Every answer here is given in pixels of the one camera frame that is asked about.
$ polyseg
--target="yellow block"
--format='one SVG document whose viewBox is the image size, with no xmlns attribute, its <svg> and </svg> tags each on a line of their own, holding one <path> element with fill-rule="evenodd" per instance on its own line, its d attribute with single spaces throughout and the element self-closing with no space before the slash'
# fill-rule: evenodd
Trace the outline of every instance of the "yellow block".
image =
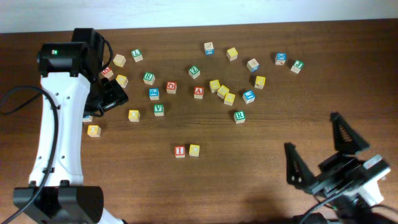
<svg viewBox="0 0 398 224">
<path fill-rule="evenodd" d="M 119 67 L 124 66 L 124 64 L 126 63 L 126 58 L 123 55 L 119 55 L 117 54 L 114 59 L 113 59 L 113 63 Z"/>
<path fill-rule="evenodd" d="M 266 84 L 266 78 L 265 77 L 261 77 L 261 76 L 257 76 L 256 77 L 256 84 L 257 85 L 265 85 Z"/>
<path fill-rule="evenodd" d="M 99 137 L 101 135 L 101 128 L 98 125 L 89 125 L 87 134 L 91 137 Z"/>
<path fill-rule="evenodd" d="M 234 56 L 238 55 L 238 51 L 236 51 L 236 49 L 234 47 L 231 49 L 228 49 L 227 53 L 229 54 L 230 57 L 234 57 Z"/>
<path fill-rule="evenodd" d="M 127 80 L 127 77 L 125 77 L 124 75 L 117 75 L 116 81 L 123 88 L 125 88 L 127 86 L 127 83 L 129 82 L 129 80 Z"/>
<path fill-rule="evenodd" d="M 215 93 L 220 88 L 220 82 L 218 80 L 210 81 L 210 90 Z"/>
<path fill-rule="evenodd" d="M 139 111 L 138 110 L 129 110 L 129 120 L 131 122 L 139 121 Z"/>
<path fill-rule="evenodd" d="M 227 94 L 225 95 L 224 103 L 225 103 L 226 105 L 232 106 L 232 104 L 234 103 L 234 100 L 235 100 L 235 94 L 227 93 Z"/>
<path fill-rule="evenodd" d="M 218 90 L 217 90 L 217 95 L 224 99 L 225 95 L 229 93 L 229 88 L 226 88 L 224 85 L 222 85 Z"/>
<path fill-rule="evenodd" d="M 189 146 L 189 155 L 198 157 L 199 156 L 199 150 L 200 150 L 200 146 L 192 144 L 192 145 Z"/>
<path fill-rule="evenodd" d="M 266 84 L 265 77 L 261 77 L 261 76 L 256 77 L 256 84 L 254 85 L 255 88 L 263 89 L 265 84 Z"/>
</svg>

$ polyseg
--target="wire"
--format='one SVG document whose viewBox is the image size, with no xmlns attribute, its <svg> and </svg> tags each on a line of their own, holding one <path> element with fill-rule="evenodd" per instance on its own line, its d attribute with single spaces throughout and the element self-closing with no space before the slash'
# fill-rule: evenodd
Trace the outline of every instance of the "wire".
<svg viewBox="0 0 398 224">
<path fill-rule="evenodd" d="M 373 205 L 373 206 L 371 207 L 371 209 L 373 209 L 373 208 L 385 208 L 385 209 L 387 209 L 387 210 L 390 210 L 390 211 L 392 211 L 392 212 L 398 214 L 398 210 L 396 210 L 396 209 L 394 209 L 394 208 L 392 208 L 392 207 L 390 207 L 390 206 L 387 206 L 387 205 Z"/>
<path fill-rule="evenodd" d="M 113 50 L 112 50 L 111 44 L 110 44 L 107 40 L 105 40 L 105 39 L 104 39 L 104 42 L 105 42 L 105 44 L 108 46 L 108 49 L 109 49 L 109 60 L 108 60 L 108 62 L 106 62 L 106 64 L 105 64 L 104 66 L 102 66 L 101 72 L 102 72 L 106 67 L 109 66 L 109 64 L 111 63 L 112 58 L 113 58 Z"/>
<path fill-rule="evenodd" d="M 9 115 L 9 114 L 12 114 L 12 113 L 14 113 L 14 112 L 16 112 L 16 111 L 19 111 L 20 109 L 22 109 L 24 106 L 26 106 L 26 105 L 28 105 L 29 103 L 31 103 L 32 101 L 34 101 L 34 100 L 36 100 L 38 97 L 40 97 L 42 94 L 41 93 L 38 93 L 38 94 L 36 94 L 35 96 L 33 96 L 30 100 L 28 100 L 28 101 L 26 101 L 25 103 L 23 103 L 23 104 L 21 104 L 21 105 L 19 105 L 18 107 L 16 107 L 15 109 L 13 109 L 12 111 L 8 111 L 8 112 L 1 112 L 0 111 L 0 114 L 1 115 Z"/>
<path fill-rule="evenodd" d="M 29 199 L 28 202 L 26 202 L 26 204 L 23 207 L 21 207 L 16 213 L 12 214 L 9 218 L 4 220 L 2 222 L 2 224 L 7 224 L 7 223 L 13 221 L 13 219 L 18 217 L 22 212 L 24 212 L 26 210 L 26 208 L 34 202 L 34 200 L 37 198 L 37 196 L 39 196 L 39 194 L 43 190 L 44 185 L 45 185 L 45 183 L 46 183 L 46 181 L 47 181 L 47 179 L 48 179 L 48 177 L 49 177 L 49 175 L 51 173 L 52 162 L 54 160 L 55 149 L 57 147 L 57 139 L 58 139 L 58 113 L 57 113 L 57 107 L 55 106 L 55 103 L 54 103 L 53 99 L 51 98 L 51 96 L 46 91 L 44 91 L 43 89 L 41 89 L 39 87 L 36 87 L 36 86 L 17 86 L 17 87 L 14 87 L 13 89 L 8 91 L 3 96 L 3 98 L 0 101 L 0 108 L 3 106 L 3 104 L 5 104 L 7 99 L 13 93 L 15 93 L 15 92 L 17 92 L 19 90 L 34 90 L 34 91 L 39 92 L 40 95 L 44 95 L 45 97 L 47 97 L 48 101 L 51 104 L 51 109 L 52 109 L 52 113 L 53 113 L 53 116 L 54 116 L 54 134 L 53 134 L 53 140 L 52 140 L 49 163 L 47 164 L 47 169 L 45 170 L 45 174 L 43 176 L 42 182 L 39 185 L 39 188 L 36 190 L 35 194 L 33 194 L 33 196 Z M 28 105 L 29 103 L 31 103 L 32 101 L 34 101 L 38 97 L 39 97 L 38 95 L 35 95 L 33 98 L 31 98 L 30 100 L 28 100 L 25 103 L 21 104 L 17 108 L 11 110 L 10 112 L 6 112 L 6 113 L 0 112 L 0 114 L 7 115 L 7 114 L 14 113 L 14 112 L 20 110 L 21 108 L 23 108 L 24 106 Z"/>
<path fill-rule="evenodd" d="M 327 203 L 333 201 L 334 199 L 342 196 L 344 193 L 346 193 L 347 190 L 341 190 L 341 192 L 335 193 L 332 196 L 324 199 L 322 202 L 317 203 L 316 205 L 314 205 L 312 208 L 310 208 L 307 212 L 304 213 L 303 218 L 300 220 L 300 222 L 298 224 L 303 224 L 304 221 L 311 215 L 311 213 L 313 213 L 315 210 L 319 209 L 320 207 L 326 205 Z"/>
<path fill-rule="evenodd" d="M 315 200 L 316 200 L 318 203 L 320 203 L 320 202 L 321 202 L 321 201 L 320 201 L 320 200 L 317 198 L 317 196 L 316 196 L 316 195 L 314 195 L 313 197 L 314 197 L 314 199 L 315 199 Z M 326 207 L 326 208 L 333 209 L 333 210 L 335 209 L 335 208 L 333 208 L 333 206 L 331 206 L 331 205 L 325 205 L 325 207 Z"/>
</svg>

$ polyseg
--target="toy block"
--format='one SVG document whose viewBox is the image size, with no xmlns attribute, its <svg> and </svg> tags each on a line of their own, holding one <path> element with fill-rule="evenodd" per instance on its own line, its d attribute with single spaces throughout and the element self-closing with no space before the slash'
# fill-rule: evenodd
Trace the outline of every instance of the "toy block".
<svg viewBox="0 0 398 224">
<path fill-rule="evenodd" d="M 214 54 L 214 47 L 212 42 L 205 43 L 205 54 L 206 55 Z"/>
<path fill-rule="evenodd" d="M 131 52 L 131 55 L 132 55 L 134 61 L 136 61 L 136 62 L 139 62 L 139 61 L 141 61 L 142 59 L 144 59 L 144 58 L 142 57 L 141 51 L 140 51 L 139 49 L 133 50 L 133 51 Z"/>
<path fill-rule="evenodd" d="M 255 88 L 263 89 L 265 84 L 266 84 L 265 77 L 261 77 L 261 76 L 256 77 L 256 83 L 254 84 Z"/>
<path fill-rule="evenodd" d="M 210 90 L 212 93 L 217 92 L 219 88 L 220 88 L 220 82 L 218 80 L 210 81 Z"/>
<path fill-rule="evenodd" d="M 93 117 L 92 116 L 83 116 L 83 122 L 92 122 L 93 121 Z"/>
<path fill-rule="evenodd" d="M 255 72 L 259 69 L 260 65 L 256 59 L 252 59 L 248 61 L 247 67 L 250 70 L 250 72 Z"/>
<path fill-rule="evenodd" d="M 234 120 L 235 120 L 236 124 L 244 123 L 244 121 L 246 120 L 246 116 L 245 116 L 244 112 L 243 111 L 235 112 Z"/>
<path fill-rule="evenodd" d="M 228 57 L 228 59 L 230 61 L 235 60 L 238 58 L 238 51 L 236 51 L 236 49 L 234 47 L 231 49 L 228 49 L 226 51 L 226 56 Z"/>
<path fill-rule="evenodd" d="M 303 68 L 304 63 L 297 60 L 296 62 L 294 62 L 292 69 L 290 69 L 292 72 L 299 74 L 299 72 L 301 71 L 301 69 Z"/>
<path fill-rule="evenodd" d="M 139 116 L 138 110 L 129 110 L 129 120 L 131 122 L 139 122 Z"/>
<path fill-rule="evenodd" d="M 277 53 L 275 56 L 276 65 L 284 65 L 286 62 L 286 53 Z"/>
<path fill-rule="evenodd" d="M 189 146 L 189 155 L 199 157 L 200 146 L 198 145 L 190 145 Z"/>
<path fill-rule="evenodd" d="M 149 89 L 149 98 L 150 98 L 150 100 L 159 100 L 159 89 L 158 88 L 150 88 Z"/>
<path fill-rule="evenodd" d="M 203 99 L 203 93 L 205 89 L 200 86 L 195 86 L 195 90 L 193 91 L 193 97 L 195 99 Z"/>
<path fill-rule="evenodd" d="M 217 90 L 217 96 L 221 97 L 221 99 L 225 98 L 225 95 L 229 93 L 229 88 L 226 88 L 224 85 L 222 85 L 218 90 Z"/>
<path fill-rule="evenodd" d="M 123 88 L 125 88 L 127 86 L 127 83 L 129 83 L 129 80 L 127 80 L 127 77 L 125 77 L 123 75 L 117 75 L 116 81 Z"/>
<path fill-rule="evenodd" d="M 167 90 L 167 93 L 176 94 L 177 83 L 176 82 L 167 82 L 166 90 Z"/>
<path fill-rule="evenodd" d="M 155 82 L 155 75 L 149 72 L 146 72 L 144 75 L 144 83 L 148 85 L 153 85 Z"/>
<path fill-rule="evenodd" d="M 192 66 L 192 68 L 189 69 L 188 74 L 193 78 L 196 79 L 200 75 L 200 70 L 196 66 Z"/>
<path fill-rule="evenodd" d="M 87 134 L 91 137 L 99 137 L 101 135 L 101 128 L 98 125 L 89 125 Z"/>
<path fill-rule="evenodd" d="M 126 58 L 123 55 L 116 55 L 113 59 L 113 63 L 119 67 L 124 66 L 124 64 L 126 63 Z"/>
<path fill-rule="evenodd" d="M 113 75 L 113 72 L 112 72 L 111 68 L 106 67 L 106 68 L 101 72 L 101 74 L 102 74 L 104 77 L 106 77 L 106 78 L 111 78 L 112 75 Z"/>
<path fill-rule="evenodd" d="M 227 93 L 225 95 L 224 104 L 232 106 L 234 104 L 235 94 Z"/>
<path fill-rule="evenodd" d="M 185 146 L 175 146 L 174 154 L 176 158 L 185 158 Z"/>
<path fill-rule="evenodd" d="M 155 116 L 164 116 L 163 105 L 154 105 L 154 113 L 155 113 Z"/>
<path fill-rule="evenodd" d="M 243 100 L 246 104 L 251 103 L 256 99 L 256 96 L 252 90 L 243 93 Z"/>
</svg>

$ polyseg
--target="wooden table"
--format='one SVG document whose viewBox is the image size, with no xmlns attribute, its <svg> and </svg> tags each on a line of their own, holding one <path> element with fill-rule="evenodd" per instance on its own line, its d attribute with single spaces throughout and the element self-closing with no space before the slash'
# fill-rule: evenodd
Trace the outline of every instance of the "wooden table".
<svg viewBox="0 0 398 224">
<path fill-rule="evenodd" d="M 126 57 L 115 75 L 127 76 L 129 102 L 92 124 L 100 138 L 83 126 L 81 161 L 85 185 L 99 185 L 105 206 L 129 223 L 238 223 L 291 217 L 304 213 L 314 199 L 286 183 L 284 142 L 291 141 L 318 174 L 317 164 L 334 153 L 329 114 L 339 111 L 372 149 L 360 155 L 382 155 L 392 172 L 380 183 L 384 203 L 398 207 L 398 20 L 304 22 L 246 26 L 101 30 L 114 53 Z M 0 35 L 0 92 L 16 85 L 39 85 L 36 53 L 45 42 L 68 42 L 71 32 Z M 203 43 L 213 42 L 206 56 Z M 226 49 L 239 57 L 228 61 Z M 144 60 L 134 62 L 139 48 Z M 287 52 L 285 66 L 274 65 L 276 52 Z M 260 69 L 246 68 L 255 58 Z M 296 75 L 288 66 L 305 63 Z M 201 75 L 193 80 L 188 68 Z M 160 100 L 148 97 L 144 72 L 156 76 Z M 253 77 L 267 78 L 263 90 Z M 219 79 L 236 94 L 233 106 L 211 93 L 209 81 Z M 176 81 L 168 95 L 167 81 Z M 204 99 L 193 98 L 195 86 Z M 244 90 L 256 100 L 246 105 Z M 20 93 L 3 110 L 28 99 Z M 165 106 L 155 117 L 154 103 Z M 25 187 L 39 141 L 40 100 L 0 119 L 0 219 L 16 210 L 14 187 Z M 131 123 L 129 110 L 141 120 Z M 233 113 L 244 110 L 244 124 Z M 176 159 L 174 146 L 200 145 L 200 156 Z M 326 217 L 332 211 L 321 209 Z M 21 215 L 16 223 L 32 223 Z"/>
</svg>

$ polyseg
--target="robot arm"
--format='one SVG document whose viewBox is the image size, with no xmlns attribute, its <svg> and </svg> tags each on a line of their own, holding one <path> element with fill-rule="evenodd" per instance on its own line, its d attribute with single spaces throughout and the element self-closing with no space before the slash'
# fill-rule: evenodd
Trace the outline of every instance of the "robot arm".
<svg viewBox="0 0 398 224">
<path fill-rule="evenodd" d="M 371 211 L 372 206 L 384 200 L 377 182 L 391 171 L 389 165 L 380 155 L 368 161 L 359 160 L 356 155 L 369 149 L 370 145 L 351 129 L 340 114 L 332 113 L 331 122 L 337 153 L 318 165 L 321 174 L 316 177 L 301 159 L 295 146 L 285 143 L 288 184 L 326 200 L 336 197 L 329 204 L 335 208 L 340 220 L 337 223 L 395 223 Z M 326 223 L 325 219 L 317 221 L 321 220 L 319 213 L 314 215 L 317 216 L 312 219 L 314 221 L 307 219 L 309 213 L 296 218 L 300 220 L 299 224 Z"/>
<path fill-rule="evenodd" d="M 37 223 L 123 224 L 104 209 L 100 187 L 83 186 L 80 146 L 83 115 L 102 116 L 128 97 L 116 80 L 98 79 L 103 48 L 109 43 L 94 29 L 75 29 L 72 42 L 44 44 L 38 54 L 42 88 L 57 106 L 58 141 L 45 187 L 24 211 Z M 54 132 L 52 107 L 43 97 L 39 150 L 29 177 L 29 187 L 14 190 L 21 208 L 33 196 L 49 163 Z"/>
</svg>

